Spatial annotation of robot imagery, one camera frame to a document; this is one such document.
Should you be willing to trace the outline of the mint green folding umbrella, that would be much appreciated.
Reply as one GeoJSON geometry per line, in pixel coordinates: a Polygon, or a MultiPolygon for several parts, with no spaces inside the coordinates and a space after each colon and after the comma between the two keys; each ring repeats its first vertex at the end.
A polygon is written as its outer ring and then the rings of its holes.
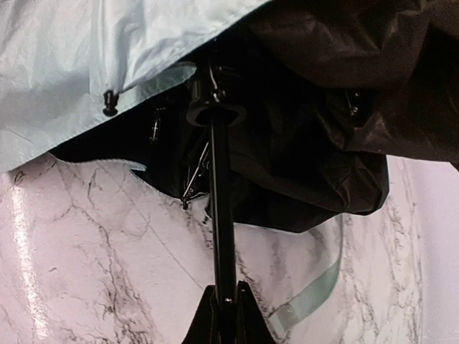
{"type": "MultiPolygon", "coordinates": [[[[458,164],[456,1],[3,1],[1,170],[122,161],[208,198],[220,339],[236,336],[234,224],[366,216],[387,156],[458,164]]],[[[283,335],[333,265],[265,320],[283,335]]]]}

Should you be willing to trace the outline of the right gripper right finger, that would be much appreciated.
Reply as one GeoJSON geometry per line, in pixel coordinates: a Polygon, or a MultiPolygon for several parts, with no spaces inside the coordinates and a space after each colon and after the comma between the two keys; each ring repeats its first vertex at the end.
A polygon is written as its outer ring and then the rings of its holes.
{"type": "Polygon", "coordinates": [[[237,284],[236,343],[276,344],[247,282],[237,284]]]}

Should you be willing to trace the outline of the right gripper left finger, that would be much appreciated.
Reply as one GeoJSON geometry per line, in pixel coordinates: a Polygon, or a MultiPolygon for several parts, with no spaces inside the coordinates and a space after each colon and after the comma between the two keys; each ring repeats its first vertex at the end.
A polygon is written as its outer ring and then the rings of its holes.
{"type": "Polygon", "coordinates": [[[183,344],[220,344],[216,288],[208,285],[187,331],[183,344]]]}

